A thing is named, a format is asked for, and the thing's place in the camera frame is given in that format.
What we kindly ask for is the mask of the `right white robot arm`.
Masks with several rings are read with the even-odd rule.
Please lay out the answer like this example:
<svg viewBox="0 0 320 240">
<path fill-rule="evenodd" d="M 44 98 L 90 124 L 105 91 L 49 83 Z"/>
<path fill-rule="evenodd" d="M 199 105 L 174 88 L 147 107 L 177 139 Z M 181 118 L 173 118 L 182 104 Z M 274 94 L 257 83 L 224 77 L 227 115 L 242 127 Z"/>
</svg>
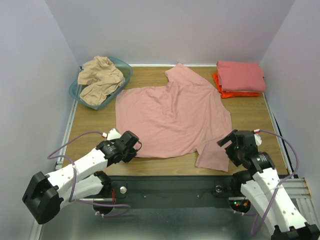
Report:
<svg viewBox="0 0 320 240">
<path fill-rule="evenodd" d="M 281 179 L 269 154 L 259 151 L 260 133 L 260 129 L 235 129 L 217 141 L 235 166 L 245 168 L 232 175 L 230 188 L 243 195 L 261 217 L 261 222 L 252 226 L 252 235 L 266 225 L 273 240 L 319 239 L 318 226 L 308 223 L 284 187 L 292 175 Z"/>
</svg>

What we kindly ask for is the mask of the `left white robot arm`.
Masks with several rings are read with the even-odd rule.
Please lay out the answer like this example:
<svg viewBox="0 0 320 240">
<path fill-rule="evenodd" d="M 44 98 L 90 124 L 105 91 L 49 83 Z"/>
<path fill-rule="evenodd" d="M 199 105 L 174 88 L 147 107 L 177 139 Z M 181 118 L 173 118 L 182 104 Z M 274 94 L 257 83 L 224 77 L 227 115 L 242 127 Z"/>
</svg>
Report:
<svg viewBox="0 0 320 240">
<path fill-rule="evenodd" d="M 116 203 L 116 188 L 103 169 L 119 162 L 128 163 L 138 150 L 139 138 L 131 131 L 120 134 L 116 129 L 101 133 L 103 141 L 80 159 L 56 171 L 34 174 L 22 201 L 43 225 L 52 220 L 62 208 L 78 202 L 91 204 L 96 215 L 106 216 L 114 208 L 126 208 Z"/>
</svg>

